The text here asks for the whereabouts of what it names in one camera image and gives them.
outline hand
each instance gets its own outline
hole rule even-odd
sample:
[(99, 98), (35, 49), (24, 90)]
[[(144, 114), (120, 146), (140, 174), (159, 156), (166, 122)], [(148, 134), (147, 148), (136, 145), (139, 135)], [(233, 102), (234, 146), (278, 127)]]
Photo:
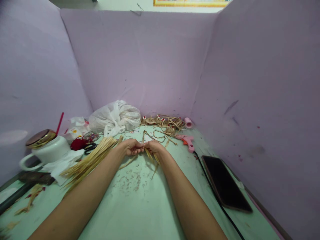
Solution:
[(124, 151), (127, 156), (137, 155), (138, 153), (144, 151), (144, 146), (133, 138), (127, 139), (119, 145), (124, 147)]
[(167, 151), (165, 149), (165, 147), (162, 146), (161, 143), (159, 143), (157, 140), (152, 140), (152, 141), (146, 142), (144, 144), (144, 147), (149, 150), (150, 154), (159, 153), (162, 151)]

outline glue gun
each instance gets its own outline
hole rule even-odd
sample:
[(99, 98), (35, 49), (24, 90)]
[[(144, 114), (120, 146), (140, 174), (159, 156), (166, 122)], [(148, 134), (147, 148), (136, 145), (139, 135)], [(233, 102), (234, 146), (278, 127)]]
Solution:
[(192, 141), (194, 138), (192, 136), (186, 136), (186, 135), (177, 135), (175, 138), (183, 140), (183, 144), (188, 145), (188, 151), (193, 153), (194, 152), (194, 147), (192, 145)]

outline red straw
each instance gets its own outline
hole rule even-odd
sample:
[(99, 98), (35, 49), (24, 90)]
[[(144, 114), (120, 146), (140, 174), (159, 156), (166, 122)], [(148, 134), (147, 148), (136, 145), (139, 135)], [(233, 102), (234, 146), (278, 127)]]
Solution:
[(61, 126), (61, 122), (62, 122), (62, 119), (63, 119), (63, 115), (64, 115), (64, 113), (61, 113), (60, 122), (59, 122), (59, 125), (58, 125), (58, 128), (57, 128), (57, 131), (56, 131), (57, 135), (58, 135), (59, 130), (60, 130), (60, 126)]

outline plastic bag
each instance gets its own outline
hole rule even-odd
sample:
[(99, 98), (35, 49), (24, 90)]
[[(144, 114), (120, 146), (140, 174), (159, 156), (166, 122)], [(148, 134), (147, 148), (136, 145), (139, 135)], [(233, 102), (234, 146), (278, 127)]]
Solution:
[(96, 110), (89, 117), (92, 131), (104, 131), (105, 137), (133, 130), (140, 125), (140, 111), (123, 100), (117, 100)]
[(71, 143), (79, 136), (83, 136), (86, 133), (90, 132), (89, 122), (86, 121), (83, 117), (74, 117), (70, 120), (69, 128), (65, 133), (65, 138), (68, 143)]

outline gold lid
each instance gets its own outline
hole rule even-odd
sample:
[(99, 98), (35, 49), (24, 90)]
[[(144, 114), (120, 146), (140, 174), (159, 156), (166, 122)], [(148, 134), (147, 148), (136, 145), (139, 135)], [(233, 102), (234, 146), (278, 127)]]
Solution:
[(37, 149), (50, 142), (57, 136), (56, 132), (51, 129), (46, 129), (33, 135), (27, 142), (26, 147)]

